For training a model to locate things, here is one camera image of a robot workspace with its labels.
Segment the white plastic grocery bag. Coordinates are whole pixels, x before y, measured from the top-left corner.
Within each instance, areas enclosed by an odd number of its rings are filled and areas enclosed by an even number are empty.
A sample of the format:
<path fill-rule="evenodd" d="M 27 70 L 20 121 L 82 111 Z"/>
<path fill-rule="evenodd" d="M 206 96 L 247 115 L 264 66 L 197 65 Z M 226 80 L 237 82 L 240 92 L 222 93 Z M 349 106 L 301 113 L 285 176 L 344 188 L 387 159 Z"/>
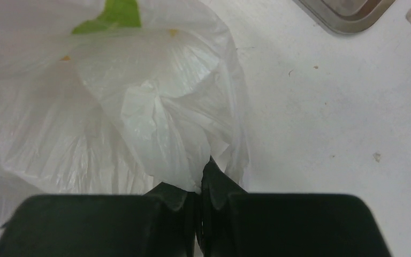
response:
<path fill-rule="evenodd" d="M 245 184 L 246 101 L 200 1 L 0 1 L 0 228 L 39 193 L 197 193 L 211 158 Z"/>

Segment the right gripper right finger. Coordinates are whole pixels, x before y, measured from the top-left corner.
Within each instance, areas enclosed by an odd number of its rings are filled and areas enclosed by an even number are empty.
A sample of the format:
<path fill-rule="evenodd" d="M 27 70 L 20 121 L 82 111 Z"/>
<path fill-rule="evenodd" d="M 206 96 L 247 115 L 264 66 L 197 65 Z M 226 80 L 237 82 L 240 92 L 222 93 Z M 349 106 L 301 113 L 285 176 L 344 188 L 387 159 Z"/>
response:
<path fill-rule="evenodd" d="M 368 206 L 348 194 L 249 193 L 214 160 L 204 167 L 205 256 L 390 256 Z"/>

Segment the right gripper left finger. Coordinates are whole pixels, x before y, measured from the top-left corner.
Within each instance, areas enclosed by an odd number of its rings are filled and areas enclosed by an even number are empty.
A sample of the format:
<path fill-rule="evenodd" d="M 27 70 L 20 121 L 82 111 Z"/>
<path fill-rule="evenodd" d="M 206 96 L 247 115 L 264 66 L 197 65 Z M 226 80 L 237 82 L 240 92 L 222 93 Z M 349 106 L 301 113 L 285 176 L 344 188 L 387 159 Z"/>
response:
<path fill-rule="evenodd" d="M 194 201 L 165 183 L 143 195 L 35 195 L 5 223 L 0 256 L 192 256 Z"/>

